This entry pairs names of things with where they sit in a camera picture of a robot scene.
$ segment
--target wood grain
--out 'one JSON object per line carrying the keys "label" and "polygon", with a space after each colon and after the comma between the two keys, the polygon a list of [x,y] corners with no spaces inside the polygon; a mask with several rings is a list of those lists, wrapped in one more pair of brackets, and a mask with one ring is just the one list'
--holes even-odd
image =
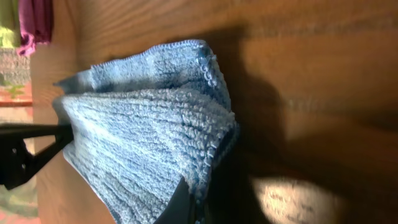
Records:
{"label": "wood grain", "polygon": [[[53,42],[31,62],[36,123],[57,122],[52,83],[62,78],[155,44],[205,39],[242,126],[211,187],[215,205],[235,205],[220,217],[266,222],[246,181],[289,176],[347,199],[346,223],[398,222],[398,1],[59,0],[54,11]],[[113,222],[62,155],[38,189],[43,223]]]}

